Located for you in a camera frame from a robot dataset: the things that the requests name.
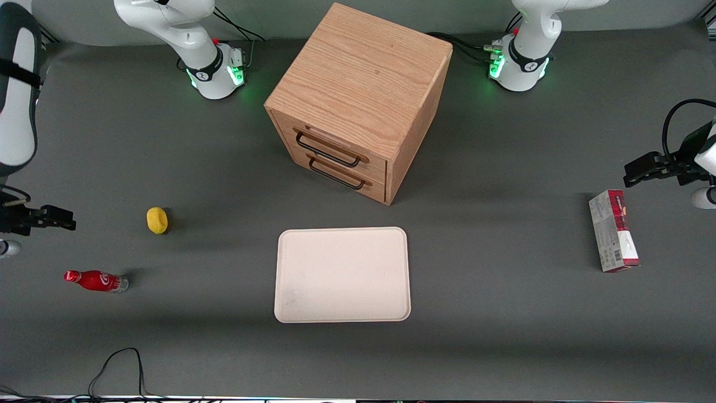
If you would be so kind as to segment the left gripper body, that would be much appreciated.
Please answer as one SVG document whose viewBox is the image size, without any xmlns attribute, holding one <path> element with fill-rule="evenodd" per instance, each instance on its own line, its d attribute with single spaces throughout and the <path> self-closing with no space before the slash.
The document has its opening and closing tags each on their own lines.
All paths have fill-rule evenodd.
<svg viewBox="0 0 716 403">
<path fill-rule="evenodd" d="M 714 120 L 687 135 L 672 157 L 677 166 L 677 182 L 680 186 L 696 181 L 713 182 L 715 176 Z"/>
</svg>

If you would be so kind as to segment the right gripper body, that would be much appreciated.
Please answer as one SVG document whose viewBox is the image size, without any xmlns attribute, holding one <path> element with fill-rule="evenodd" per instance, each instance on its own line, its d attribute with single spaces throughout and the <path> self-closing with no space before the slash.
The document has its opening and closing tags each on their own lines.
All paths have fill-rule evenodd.
<svg viewBox="0 0 716 403">
<path fill-rule="evenodd" d="M 40 209 L 28 208 L 26 204 L 1 204 L 1 232 L 30 236 L 31 228 L 38 222 Z"/>
</svg>

